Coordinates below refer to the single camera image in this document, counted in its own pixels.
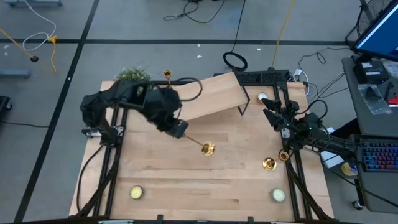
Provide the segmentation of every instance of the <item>gray floor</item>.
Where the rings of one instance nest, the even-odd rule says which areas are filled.
[[[185,1],[125,1],[100,0],[88,39],[234,39],[242,0],[227,0],[219,15],[209,24],[197,24],[187,18],[163,21],[166,15],[180,14]],[[276,40],[289,0],[250,0],[244,10],[239,39]],[[57,24],[61,39],[79,39],[93,0],[64,0],[63,7],[42,7],[37,11]],[[209,18],[221,2],[205,0],[192,14],[198,19]],[[286,26],[283,40],[342,41],[358,15],[357,0],[297,0]],[[1,27],[15,38],[25,38],[34,32],[50,32],[51,24],[41,21],[26,7],[9,8],[0,2]],[[58,44],[53,74],[31,63],[16,46],[7,49],[0,44],[0,68],[30,69],[32,78],[1,79],[0,95],[12,98],[13,110],[9,121],[48,125],[60,91],[71,65],[77,44]],[[84,95],[98,91],[102,80],[110,80],[123,68],[141,66],[153,80],[161,80],[162,72],[170,69],[174,78],[192,76],[206,78],[213,73],[228,72],[222,54],[232,45],[215,44],[85,44],[72,84],[55,129],[49,151],[37,181],[25,221],[63,218],[68,215],[75,189],[86,139],[79,105]],[[281,45],[275,68],[294,72],[302,55],[312,54],[327,46]],[[235,52],[249,62],[248,70],[265,70],[271,65],[274,45],[237,45]],[[52,53],[50,44],[35,54],[47,67]],[[349,50],[324,50],[327,63],[316,57],[305,58],[302,67],[311,83],[323,87],[342,72],[341,59]],[[347,87],[342,78],[330,92]],[[329,106],[326,126],[339,128],[355,118],[348,91],[326,99]],[[312,111],[321,114],[323,108],[314,105]],[[0,223],[12,222],[31,170],[40,151],[47,129],[23,126],[0,126]],[[350,202],[356,199],[355,189],[333,174],[325,173],[335,217],[347,222],[393,223],[397,215],[358,212]]]

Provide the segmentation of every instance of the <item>desk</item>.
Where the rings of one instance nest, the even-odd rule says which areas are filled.
[[[398,138],[398,132],[396,131],[398,108],[391,108],[392,114],[374,116],[358,91],[358,81],[353,71],[354,60],[352,58],[344,58],[342,62],[357,118],[336,130],[333,135],[341,138],[348,138],[350,134]],[[398,80],[390,77],[388,81],[377,85],[382,96],[386,93],[387,86],[391,81],[394,82],[394,88],[390,90],[390,97],[393,96],[393,93],[398,93]]]
[[[102,90],[111,83],[103,82]],[[307,108],[304,86],[289,83],[291,100]],[[200,141],[216,144],[216,151],[205,157],[200,147],[187,139],[174,139],[160,133],[137,111],[129,110],[127,130],[119,164],[111,218],[155,220],[247,220],[293,221],[292,202],[285,165],[278,162],[273,172],[263,169],[262,160],[277,158],[282,147],[280,133],[275,132],[262,113],[264,105],[256,102],[259,92],[274,98],[272,87],[246,86],[250,104],[241,116],[237,108],[220,111],[189,121],[186,131]],[[108,109],[107,118],[112,116]],[[99,138],[89,139],[82,165],[99,147]],[[308,191],[333,216],[330,198],[318,156],[302,150],[302,163]],[[81,186],[81,206],[98,186],[104,151],[87,166]],[[140,200],[129,196],[132,186],[140,185]],[[286,200],[273,202],[269,192],[283,189]],[[103,194],[100,213],[105,210]],[[297,190],[297,199],[301,202]],[[304,216],[299,203],[300,216]],[[70,214],[76,214],[76,193]]]

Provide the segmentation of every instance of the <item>monitor screen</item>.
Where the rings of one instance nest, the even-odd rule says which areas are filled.
[[[354,51],[398,61],[398,1],[392,1],[356,41]]]

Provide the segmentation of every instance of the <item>wooden tabletop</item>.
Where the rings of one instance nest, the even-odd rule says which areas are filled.
[[[105,90],[112,82],[103,82]],[[304,86],[288,83],[291,100],[300,110],[307,108]],[[244,116],[230,108],[190,120],[186,134],[201,141],[216,144],[215,153],[206,157],[201,147],[188,139],[174,139],[160,133],[137,111],[130,110],[119,164],[111,218],[166,220],[294,220],[287,173],[283,162],[275,171],[262,167],[266,157],[277,159],[282,148],[280,133],[275,132],[256,96],[260,92],[274,99],[269,86],[246,86],[251,102]],[[110,120],[112,110],[108,109]],[[82,165],[99,148],[99,138],[89,139]],[[307,189],[326,214],[333,217],[325,176],[319,157],[301,151]],[[104,150],[87,166],[81,185],[83,206],[98,186]],[[144,195],[140,200],[129,196],[131,187],[140,185]],[[282,189],[286,200],[274,202],[270,191]],[[298,201],[302,201],[298,190]],[[103,194],[101,212],[108,191]],[[302,203],[299,205],[304,217]],[[70,209],[75,214],[76,193]]]

